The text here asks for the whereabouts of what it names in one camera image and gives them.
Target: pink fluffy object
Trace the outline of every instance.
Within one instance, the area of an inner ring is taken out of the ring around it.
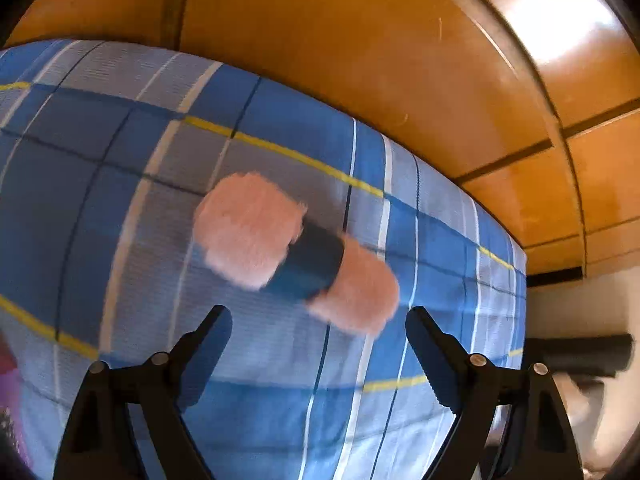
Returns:
[[[258,173],[229,175],[202,200],[194,237],[207,265],[247,290],[263,288],[300,237],[306,207]],[[327,290],[306,302],[309,312],[350,333],[377,335],[398,308],[398,280],[351,237]]]

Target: wooden panel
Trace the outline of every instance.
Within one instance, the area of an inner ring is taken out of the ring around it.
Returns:
[[[563,161],[546,150],[463,184],[524,247],[578,234]]]
[[[582,246],[577,236],[531,247],[525,249],[525,252],[527,274],[541,274],[582,265]]]
[[[451,0],[188,0],[182,50],[299,88],[456,177],[546,138]]]
[[[640,216],[640,112],[568,143],[587,232]]]
[[[613,258],[587,264],[587,276],[590,278],[601,274],[610,274],[622,269],[640,266],[640,250],[627,254],[619,254]]]
[[[640,250],[640,219],[587,235],[587,262]]]
[[[490,0],[537,63],[562,125],[640,96],[640,56],[603,0]]]
[[[7,46],[44,38],[160,44],[163,0],[35,0]]]

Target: plaid cloth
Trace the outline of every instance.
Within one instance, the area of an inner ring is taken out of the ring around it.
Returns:
[[[233,333],[184,420],[221,480],[421,478],[452,415],[407,346],[410,306],[467,351],[520,366],[520,247],[433,168],[300,92],[158,48],[41,41],[0,52],[0,128],[0,327],[41,478],[89,364],[138,364],[216,303]],[[377,339],[206,268],[194,208],[249,170],[389,264],[401,307]],[[162,478],[134,408],[145,465]]]

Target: blue plaid bedsheet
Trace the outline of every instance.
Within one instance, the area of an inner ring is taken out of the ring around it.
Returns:
[[[452,415],[407,345],[410,306],[467,351],[520,366],[520,247],[416,156],[300,92],[158,48],[41,41],[0,52],[0,128],[0,328],[43,479],[89,364],[138,364],[216,303],[233,334],[184,419],[220,480],[421,478]],[[249,170],[384,254],[401,306],[377,339],[206,268],[194,208],[217,179]]]

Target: pink plush toy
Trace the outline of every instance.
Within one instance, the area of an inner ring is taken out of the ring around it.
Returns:
[[[305,300],[309,312],[342,330],[377,335],[398,307],[396,277],[356,240],[305,213],[260,174],[235,173],[196,209],[194,236],[207,265],[230,282]]]

